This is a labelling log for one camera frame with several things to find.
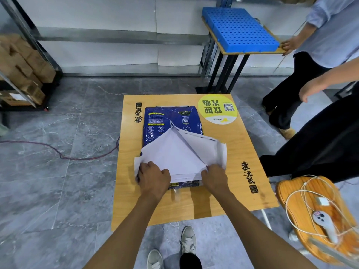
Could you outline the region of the grey metal rack frame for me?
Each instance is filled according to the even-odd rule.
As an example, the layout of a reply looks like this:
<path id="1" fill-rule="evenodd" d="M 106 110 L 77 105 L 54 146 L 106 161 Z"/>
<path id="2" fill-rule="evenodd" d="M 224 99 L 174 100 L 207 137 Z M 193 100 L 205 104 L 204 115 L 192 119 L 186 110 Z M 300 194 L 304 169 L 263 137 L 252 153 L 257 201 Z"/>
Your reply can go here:
<path id="1" fill-rule="evenodd" d="M 51 55 L 44 49 L 39 43 L 38 37 L 40 33 L 38 28 L 35 26 L 33 21 L 30 19 L 28 14 L 24 11 L 17 0 L 0 0 L 0 4 L 4 7 L 5 11 L 9 14 L 11 19 L 15 22 L 16 26 L 21 31 L 21 34 L 26 41 L 38 52 L 48 63 L 51 64 L 52 68 L 59 72 L 62 77 L 64 74 L 61 67 L 55 62 Z"/>

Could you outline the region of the person's left forearm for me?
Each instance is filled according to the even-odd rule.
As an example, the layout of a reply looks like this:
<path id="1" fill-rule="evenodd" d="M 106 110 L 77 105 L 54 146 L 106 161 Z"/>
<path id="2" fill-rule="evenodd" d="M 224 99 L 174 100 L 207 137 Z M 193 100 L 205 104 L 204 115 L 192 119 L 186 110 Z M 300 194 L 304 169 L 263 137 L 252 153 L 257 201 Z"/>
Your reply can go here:
<path id="1" fill-rule="evenodd" d="M 132 211 L 83 269 L 133 269 L 146 228 L 164 193 L 145 190 Z"/>

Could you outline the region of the round yellow sticker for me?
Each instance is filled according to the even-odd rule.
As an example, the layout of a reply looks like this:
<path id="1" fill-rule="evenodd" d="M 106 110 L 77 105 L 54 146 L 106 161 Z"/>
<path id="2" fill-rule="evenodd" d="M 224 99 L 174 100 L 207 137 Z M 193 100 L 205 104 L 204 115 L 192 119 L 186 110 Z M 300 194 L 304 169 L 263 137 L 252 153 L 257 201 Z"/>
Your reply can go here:
<path id="1" fill-rule="evenodd" d="M 209 122 L 227 125 L 236 120 L 238 110 L 232 99 L 222 94 L 206 94 L 198 101 L 197 110 Z"/>

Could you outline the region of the black cart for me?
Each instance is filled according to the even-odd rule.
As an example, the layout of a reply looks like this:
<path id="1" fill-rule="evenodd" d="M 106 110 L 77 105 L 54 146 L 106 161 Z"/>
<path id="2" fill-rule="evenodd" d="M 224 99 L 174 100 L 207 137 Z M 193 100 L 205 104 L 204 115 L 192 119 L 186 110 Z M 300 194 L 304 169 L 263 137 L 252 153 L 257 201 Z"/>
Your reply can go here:
<path id="1" fill-rule="evenodd" d="M 3 99 L 0 99 L 0 111 L 3 112 L 41 112 L 49 111 L 49 102 L 52 98 L 54 92 L 60 85 L 60 81 L 63 77 L 63 73 L 56 71 L 55 78 L 52 83 L 43 84 L 42 91 L 45 95 L 45 98 L 42 104 L 31 105 L 28 101 L 27 103 L 20 103 L 20 105 L 10 105 L 6 103 Z"/>

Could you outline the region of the person's right hand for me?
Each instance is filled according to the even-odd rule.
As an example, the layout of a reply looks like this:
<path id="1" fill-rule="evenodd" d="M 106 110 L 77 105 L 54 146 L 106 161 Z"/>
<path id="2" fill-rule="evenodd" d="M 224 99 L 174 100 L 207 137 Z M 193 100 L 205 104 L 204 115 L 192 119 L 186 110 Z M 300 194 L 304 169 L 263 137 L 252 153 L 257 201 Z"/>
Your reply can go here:
<path id="1" fill-rule="evenodd" d="M 202 179 L 203 185 L 206 189 L 214 196 L 222 196 L 224 194 L 229 194 L 230 189 L 228 186 L 227 179 Z"/>

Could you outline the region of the white plastic mailer bag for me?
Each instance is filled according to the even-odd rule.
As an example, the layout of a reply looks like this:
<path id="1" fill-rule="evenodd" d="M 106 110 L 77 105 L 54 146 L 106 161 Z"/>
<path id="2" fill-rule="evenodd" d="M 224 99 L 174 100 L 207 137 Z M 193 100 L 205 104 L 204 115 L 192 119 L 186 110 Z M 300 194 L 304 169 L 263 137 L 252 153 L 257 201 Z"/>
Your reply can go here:
<path id="1" fill-rule="evenodd" d="M 169 129 L 141 149 L 134 158 L 134 175 L 139 178 L 141 163 L 153 162 L 167 169 L 172 183 L 200 181 L 201 172 L 217 164 L 227 166 L 227 144 L 202 134 L 185 131 L 170 122 Z"/>

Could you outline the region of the person's black trouser leg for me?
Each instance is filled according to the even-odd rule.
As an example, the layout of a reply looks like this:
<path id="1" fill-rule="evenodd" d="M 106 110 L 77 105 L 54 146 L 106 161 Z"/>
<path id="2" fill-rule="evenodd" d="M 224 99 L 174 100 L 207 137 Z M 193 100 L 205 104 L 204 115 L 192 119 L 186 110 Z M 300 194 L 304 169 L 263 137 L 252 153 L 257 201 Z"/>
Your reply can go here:
<path id="1" fill-rule="evenodd" d="M 200 259 L 193 253 L 183 253 L 179 261 L 180 269 L 203 269 Z"/>

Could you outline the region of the blue printed package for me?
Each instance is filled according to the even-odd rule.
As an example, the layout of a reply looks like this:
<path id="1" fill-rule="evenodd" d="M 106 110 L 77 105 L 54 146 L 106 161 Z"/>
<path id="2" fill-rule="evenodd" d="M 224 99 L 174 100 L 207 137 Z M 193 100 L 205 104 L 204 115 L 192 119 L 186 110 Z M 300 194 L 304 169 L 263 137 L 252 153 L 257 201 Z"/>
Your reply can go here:
<path id="1" fill-rule="evenodd" d="M 202 124 L 195 106 L 147 107 L 144 113 L 142 147 L 161 136 L 170 127 L 170 122 L 185 131 L 202 134 Z M 198 187 L 200 181 L 170 183 L 169 189 Z"/>

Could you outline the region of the person's left grey shoe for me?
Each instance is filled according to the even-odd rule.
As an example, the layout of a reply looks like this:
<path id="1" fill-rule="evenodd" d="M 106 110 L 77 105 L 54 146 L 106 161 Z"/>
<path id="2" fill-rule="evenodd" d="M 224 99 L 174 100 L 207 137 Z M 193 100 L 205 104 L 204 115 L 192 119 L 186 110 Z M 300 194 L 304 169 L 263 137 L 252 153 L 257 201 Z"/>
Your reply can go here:
<path id="1" fill-rule="evenodd" d="M 164 269 L 164 260 L 157 249 L 152 249 L 149 252 L 146 269 Z"/>

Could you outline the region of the square wooden table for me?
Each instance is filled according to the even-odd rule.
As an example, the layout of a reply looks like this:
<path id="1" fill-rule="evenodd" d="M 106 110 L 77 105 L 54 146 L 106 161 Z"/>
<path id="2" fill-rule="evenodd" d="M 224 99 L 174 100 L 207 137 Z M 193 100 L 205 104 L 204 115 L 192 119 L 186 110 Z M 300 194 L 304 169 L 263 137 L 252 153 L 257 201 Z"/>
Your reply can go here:
<path id="1" fill-rule="evenodd" d="M 142 127 L 136 104 L 142 113 L 150 106 L 197 106 L 201 94 L 125 95 L 123 98 L 119 153 L 113 201 L 111 229 L 114 231 L 134 208 L 140 189 L 134 179 L 134 158 L 142 148 Z M 240 117 L 229 125 L 216 125 L 201 117 L 206 136 L 227 144 L 226 174 L 235 197 L 250 211 L 261 209 L 267 227 L 271 225 L 264 209 L 278 207 L 278 201 L 266 177 L 257 153 Z M 203 187 L 182 188 L 177 195 L 167 191 L 157 206 L 149 226 L 224 215 L 217 200 Z"/>

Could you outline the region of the round wooden stool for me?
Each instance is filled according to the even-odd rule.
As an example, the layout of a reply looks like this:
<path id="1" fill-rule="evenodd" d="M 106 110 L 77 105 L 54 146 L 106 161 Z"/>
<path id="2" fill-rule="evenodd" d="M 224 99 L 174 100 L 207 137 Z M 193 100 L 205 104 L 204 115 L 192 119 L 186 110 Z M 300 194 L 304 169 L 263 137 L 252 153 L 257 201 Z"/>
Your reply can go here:
<path id="1" fill-rule="evenodd" d="M 359 266 L 359 224 L 348 209 L 338 187 L 323 176 L 301 176 L 277 183 L 276 196 L 284 208 L 294 235 L 305 250 L 322 262 L 344 265 L 337 257 L 348 258 Z M 316 197 L 326 197 L 330 206 L 316 203 Z M 331 216 L 339 243 L 330 242 L 325 230 L 312 219 L 313 211 L 324 211 Z"/>

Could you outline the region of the person's grey shoe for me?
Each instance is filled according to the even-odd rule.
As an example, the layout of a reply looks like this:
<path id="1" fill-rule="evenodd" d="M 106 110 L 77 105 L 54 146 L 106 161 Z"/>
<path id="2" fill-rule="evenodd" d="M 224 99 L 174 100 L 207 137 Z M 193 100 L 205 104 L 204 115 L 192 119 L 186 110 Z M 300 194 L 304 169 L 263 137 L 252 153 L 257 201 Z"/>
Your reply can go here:
<path id="1" fill-rule="evenodd" d="M 191 226 L 185 226 L 182 230 L 181 235 L 181 254 L 190 253 L 190 254 L 196 254 L 196 236 L 194 229 Z"/>
<path id="2" fill-rule="evenodd" d="M 152 249 L 149 252 L 146 269 L 164 269 L 164 260 L 157 249 Z"/>

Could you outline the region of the person's left hand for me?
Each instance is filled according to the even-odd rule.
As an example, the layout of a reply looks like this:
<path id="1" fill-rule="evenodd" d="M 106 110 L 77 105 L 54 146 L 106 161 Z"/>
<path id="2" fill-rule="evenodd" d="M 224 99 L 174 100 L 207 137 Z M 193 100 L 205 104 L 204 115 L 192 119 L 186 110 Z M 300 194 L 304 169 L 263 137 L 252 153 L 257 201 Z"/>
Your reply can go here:
<path id="1" fill-rule="evenodd" d="M 141 197 L 154 200 L 157 204 L 167 192 L 171 182 L 170 178 L 139 178 Z"/>

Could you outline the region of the person's right forearm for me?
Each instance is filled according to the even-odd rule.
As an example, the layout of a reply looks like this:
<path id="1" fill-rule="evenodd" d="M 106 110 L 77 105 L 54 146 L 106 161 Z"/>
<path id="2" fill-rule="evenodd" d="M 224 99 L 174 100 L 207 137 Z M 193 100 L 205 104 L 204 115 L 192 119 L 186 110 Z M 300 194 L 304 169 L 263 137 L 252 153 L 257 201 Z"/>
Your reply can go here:
<path id="1" fill-rule="evenodd" d="M 318 269 L 226 188 L 209 189 L 235 228 L 254 269 Z"/>

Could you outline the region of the pile of cardboard boxes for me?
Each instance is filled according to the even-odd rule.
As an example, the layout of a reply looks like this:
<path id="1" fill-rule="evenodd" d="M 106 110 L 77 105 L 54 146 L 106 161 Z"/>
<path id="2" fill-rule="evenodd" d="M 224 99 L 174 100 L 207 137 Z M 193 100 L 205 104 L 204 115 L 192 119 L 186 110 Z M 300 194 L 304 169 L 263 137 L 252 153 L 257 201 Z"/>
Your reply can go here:
<path id="1" fill-rule="evenodd" d="M 0 99 L 10 105 L 29 100 L 40 105 L 43 84 L 52 83 L 55 75 L 51 64 L 20 35 L 0 34 Z"/>

